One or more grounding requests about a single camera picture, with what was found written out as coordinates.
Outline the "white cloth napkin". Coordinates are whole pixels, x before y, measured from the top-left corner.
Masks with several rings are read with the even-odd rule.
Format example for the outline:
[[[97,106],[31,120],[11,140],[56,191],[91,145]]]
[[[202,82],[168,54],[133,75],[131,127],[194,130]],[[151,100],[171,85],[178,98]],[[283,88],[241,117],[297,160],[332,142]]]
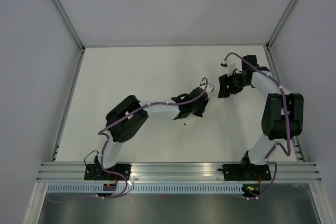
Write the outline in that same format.
[[[225,99],[223,99],[223,98],[220,98],[220,99],[219,98],[210,98],[206,109],[207,110],[213,110],[213,109],[219,108],[224,103],[225,103]]]

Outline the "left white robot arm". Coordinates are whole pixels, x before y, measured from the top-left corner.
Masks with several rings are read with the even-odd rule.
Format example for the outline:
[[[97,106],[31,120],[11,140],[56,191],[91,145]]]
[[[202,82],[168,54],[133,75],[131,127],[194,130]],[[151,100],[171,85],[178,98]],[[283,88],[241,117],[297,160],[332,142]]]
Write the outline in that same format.
[[[189,115],[202,117],[214,88],[197,87],[167,101],[141,101],[134,95],[126,97],[106,115],[106,126],[98,134],[106,142],[98,157],[96,173],[104,180],[114,176],[114,166],[123,144],[137,134],[149,120],[181,120]]]

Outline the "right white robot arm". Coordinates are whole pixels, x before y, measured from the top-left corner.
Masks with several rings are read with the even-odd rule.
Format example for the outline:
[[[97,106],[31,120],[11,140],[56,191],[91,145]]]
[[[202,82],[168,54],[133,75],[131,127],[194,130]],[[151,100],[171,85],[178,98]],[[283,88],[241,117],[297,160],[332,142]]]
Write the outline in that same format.
[[[238,70],[235,62],[224,58],[221,65],[226,73],[218,78],[218,97],[228,98],[245,87],[252,87],[265,98],[262,135],[254,147],[244,154],[239,167],[243,178],[252,179],[259,169],[270,163],[269,158],[276,149],[280,148],[286,156],[291,155],[291,140],[300,135],[303,128],[304,98],[302,94],[284,88],[268,67],[258,64],[255,55],[246,55],[240,60],[241,69]]]

